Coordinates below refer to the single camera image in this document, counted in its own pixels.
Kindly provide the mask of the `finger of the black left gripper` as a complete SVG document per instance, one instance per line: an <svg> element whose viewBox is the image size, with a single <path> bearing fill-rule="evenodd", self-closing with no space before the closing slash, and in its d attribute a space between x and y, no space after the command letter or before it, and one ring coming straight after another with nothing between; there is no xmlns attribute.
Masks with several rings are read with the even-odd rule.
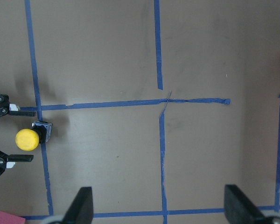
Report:
<svg viewBox="0 0 280 224"><path fill-rule="evenodd" d="M0 117L10 116L23 116L23 117L34 117L35 112L22 111L16 104L9 102L9 96L0 94Z"/></svg>
<svg viewBox="0 0 280 224"><path fill-rule="evenodd" d="M31 162L34 156L30 154L6 154L0 151L0 176L6 169L12 168L17 162Z"/></svg>

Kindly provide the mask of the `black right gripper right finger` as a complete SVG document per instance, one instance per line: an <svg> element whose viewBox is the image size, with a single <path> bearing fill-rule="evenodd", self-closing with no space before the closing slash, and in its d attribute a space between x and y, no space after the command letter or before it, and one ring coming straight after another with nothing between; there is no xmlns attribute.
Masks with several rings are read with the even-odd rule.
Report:
<svg viewBox="0 0 280 224"><path fill-rule="evenodd" d="M224 215L230 224L270 224L271 219L234 184L224 187Z"/></svg>

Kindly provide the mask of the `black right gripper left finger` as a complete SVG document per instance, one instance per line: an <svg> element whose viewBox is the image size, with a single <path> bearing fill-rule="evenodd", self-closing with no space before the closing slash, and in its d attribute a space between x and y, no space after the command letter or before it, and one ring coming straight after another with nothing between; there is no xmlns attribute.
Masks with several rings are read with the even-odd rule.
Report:
<svg viewBox="0 0 280 224"><path fill-rule="evenodd" d="M91 224L94 217L92 187L82 187L63 217L63 224Z"/></svg>

